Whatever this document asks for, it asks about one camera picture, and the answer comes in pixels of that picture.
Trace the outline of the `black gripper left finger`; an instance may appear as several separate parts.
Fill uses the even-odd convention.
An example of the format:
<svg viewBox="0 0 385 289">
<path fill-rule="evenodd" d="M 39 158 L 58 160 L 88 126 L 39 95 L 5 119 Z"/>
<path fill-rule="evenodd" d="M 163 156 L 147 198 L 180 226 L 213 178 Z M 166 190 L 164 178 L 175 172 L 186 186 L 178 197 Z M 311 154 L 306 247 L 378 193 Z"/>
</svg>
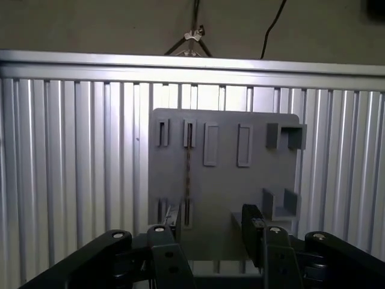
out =
<svg viewBox="0 0 385 289">
<path fill-rule="evenodd" d="M 23 288 L 195 288 L 179 244 L 180 207 L 169 206 L 163 223 L 136 237 L 114 229 L 48 268 Z"/>
</svg>

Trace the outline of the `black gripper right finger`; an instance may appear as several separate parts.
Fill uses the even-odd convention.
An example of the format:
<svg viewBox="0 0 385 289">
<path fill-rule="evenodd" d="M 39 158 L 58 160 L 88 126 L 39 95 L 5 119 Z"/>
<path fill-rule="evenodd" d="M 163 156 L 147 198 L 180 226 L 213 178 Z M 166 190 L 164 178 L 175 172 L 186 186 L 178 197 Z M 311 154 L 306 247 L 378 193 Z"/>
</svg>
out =
<svg viewBox="0 0 385 289">
<path fill-rule="evenodd" d="M 384 288 L 384 262 L 327 232 L 303 240 L 242 206 L 242 240 L 263 288 Z"/>
</svg>

